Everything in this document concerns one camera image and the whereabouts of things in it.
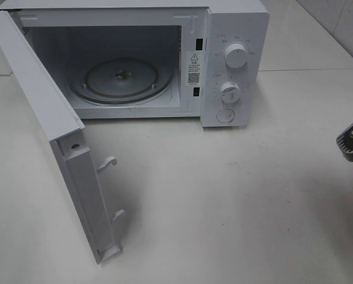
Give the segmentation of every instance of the open door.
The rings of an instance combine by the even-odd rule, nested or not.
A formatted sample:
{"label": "open door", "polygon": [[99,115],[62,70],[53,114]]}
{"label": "open door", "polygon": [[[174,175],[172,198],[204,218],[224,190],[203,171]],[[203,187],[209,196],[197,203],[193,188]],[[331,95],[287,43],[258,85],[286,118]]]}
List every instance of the open door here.
{"label": "open door", "polygon": [[0,11],[0,49],[42,126],[97,263],[120,251],[112,222],[125,213],[108,216],[97,174],[110,164],[109,157],[97,167],[83,137],[84,125],[21,30],[6,11]]}

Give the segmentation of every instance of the microwave oven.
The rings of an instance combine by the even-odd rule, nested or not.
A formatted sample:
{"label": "microwave oven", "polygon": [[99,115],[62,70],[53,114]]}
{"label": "microwave oven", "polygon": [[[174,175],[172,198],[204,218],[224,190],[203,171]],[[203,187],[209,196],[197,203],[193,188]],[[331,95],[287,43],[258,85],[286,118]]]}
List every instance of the microwave oven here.
{"label": "microwave oven", "polygon": [[120,251],[81,119],[241,126],[268,26],[259,0],[6,0],[0,48],[42,126],[97,263]]}

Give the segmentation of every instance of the warning label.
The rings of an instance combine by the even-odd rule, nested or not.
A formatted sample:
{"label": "warning label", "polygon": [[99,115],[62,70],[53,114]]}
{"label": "warning label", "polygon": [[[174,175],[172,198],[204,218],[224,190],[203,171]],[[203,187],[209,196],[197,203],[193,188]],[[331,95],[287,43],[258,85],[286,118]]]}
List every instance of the warning label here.
{"label": "warning label", "polygon": [[203,51],[189,51],[186,58],[186,83],[190,86],[202,83],[202,71],[204,64]]}

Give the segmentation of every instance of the control knob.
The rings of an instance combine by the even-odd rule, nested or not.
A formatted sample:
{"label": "control knob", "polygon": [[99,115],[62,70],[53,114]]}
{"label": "control knob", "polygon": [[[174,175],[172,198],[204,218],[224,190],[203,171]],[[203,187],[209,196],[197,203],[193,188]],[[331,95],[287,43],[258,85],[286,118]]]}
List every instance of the control knob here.
{"label": "control knob", "polygon": [[226,65],[231,68],[240,68],[248,60],[248,48],[244,43],[233,43],[225,51]]}
{"label": "control knob", "polygon": [[234,103],[241,98],[241,87],[235,82],[226,82],[219,90],[221,100],[228,104]]}

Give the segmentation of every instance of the table surface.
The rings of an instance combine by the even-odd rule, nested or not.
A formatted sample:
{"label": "table surface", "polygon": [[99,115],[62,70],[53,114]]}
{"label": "table surface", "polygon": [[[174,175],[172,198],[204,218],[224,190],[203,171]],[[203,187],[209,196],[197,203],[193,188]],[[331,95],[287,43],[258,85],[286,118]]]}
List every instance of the table surface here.
{"label": "table surface", "polygon": [[97,266],[44,134],[0,77],[0,284],[351,283],[353,70],[261,72],[245,128],[86,122],[123,253]]}
{"label": "table surface", "polygon": [[[270,13],[260,70],[353,69],[353,58],[295,0],[263,0]],[[0,75],[11,70],[1,60]]]}

